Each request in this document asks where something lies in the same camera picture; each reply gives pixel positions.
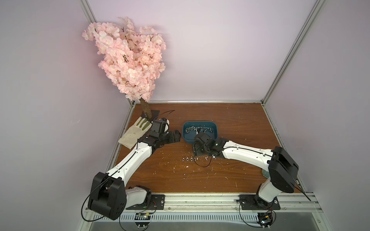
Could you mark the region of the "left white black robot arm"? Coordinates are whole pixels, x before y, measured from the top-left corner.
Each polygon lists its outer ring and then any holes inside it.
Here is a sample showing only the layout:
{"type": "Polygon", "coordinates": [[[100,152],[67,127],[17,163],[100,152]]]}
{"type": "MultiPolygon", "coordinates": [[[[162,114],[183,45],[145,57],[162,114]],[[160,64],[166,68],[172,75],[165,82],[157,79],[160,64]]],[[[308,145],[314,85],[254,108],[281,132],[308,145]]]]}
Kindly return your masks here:
{"type": "Polygon", "coordinates": [[[99,172],[92,180],[91,192],[84,203],[103,217],[116,220],[124,209],[151,206],[152,192],[144,186],[126,189],[133,174],[159,148],[180,141],[178,130],[169,131],[169,120],[161,118],[138,139],[132,151],[108,172],[99,172]]]}

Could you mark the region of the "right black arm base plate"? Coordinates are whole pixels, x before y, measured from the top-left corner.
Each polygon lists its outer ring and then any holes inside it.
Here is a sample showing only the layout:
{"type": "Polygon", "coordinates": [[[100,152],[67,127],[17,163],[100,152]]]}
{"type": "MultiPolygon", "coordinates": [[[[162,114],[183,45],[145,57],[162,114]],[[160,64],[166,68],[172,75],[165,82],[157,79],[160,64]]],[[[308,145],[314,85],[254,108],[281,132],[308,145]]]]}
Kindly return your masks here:
{"type": "Polygon", "coordinates": [[[241,204],[242,210],[280,210],[280,204],[275,197],[272,202],[266,202],[257,195],[241,194],[237,203],[241,204]]]}

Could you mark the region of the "teal plastic storage box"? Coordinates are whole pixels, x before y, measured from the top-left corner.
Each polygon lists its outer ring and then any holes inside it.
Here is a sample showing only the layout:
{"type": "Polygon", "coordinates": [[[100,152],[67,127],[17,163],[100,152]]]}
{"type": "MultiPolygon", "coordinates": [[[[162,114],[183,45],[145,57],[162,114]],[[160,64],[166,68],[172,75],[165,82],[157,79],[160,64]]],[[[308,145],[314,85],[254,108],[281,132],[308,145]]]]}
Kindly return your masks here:
{"type": "Polygon", "coordinates": [[[183,139],[188,144],[194,143],[195,136],[204,132],[214,140],[218,138],[218,127],[211,121],[188,121],[183,125],[183,139]]]}

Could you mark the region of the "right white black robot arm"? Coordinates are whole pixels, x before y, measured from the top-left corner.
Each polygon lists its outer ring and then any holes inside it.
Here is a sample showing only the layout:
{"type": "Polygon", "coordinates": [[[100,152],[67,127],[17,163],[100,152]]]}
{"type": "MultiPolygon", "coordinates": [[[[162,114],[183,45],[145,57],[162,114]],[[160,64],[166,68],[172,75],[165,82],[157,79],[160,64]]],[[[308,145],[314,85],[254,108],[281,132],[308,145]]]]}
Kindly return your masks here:
{"type": "Polygon", "coordinates": [[[269,207],[280,193],[295,191],[299,166],[282,147],[259,149],[224,138],[213,139],[205,132],[200,132],[194,137],[193,153],[196,156],[237,160],[267,171],[269,177],[254,196],[256,204],[269,207]]]}

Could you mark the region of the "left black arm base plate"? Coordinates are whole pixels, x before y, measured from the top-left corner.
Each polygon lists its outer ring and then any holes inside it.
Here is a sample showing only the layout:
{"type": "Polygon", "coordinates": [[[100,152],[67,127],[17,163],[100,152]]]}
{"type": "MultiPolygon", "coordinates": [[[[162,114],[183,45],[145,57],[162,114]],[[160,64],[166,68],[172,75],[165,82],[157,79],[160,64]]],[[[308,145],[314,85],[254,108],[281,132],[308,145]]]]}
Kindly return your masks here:
{"type": "Polygon", "coordinates": [[[126,207],[126,210],[164,210],[165,195],[152,194],[147,196],[143,203],[126,207]]]}

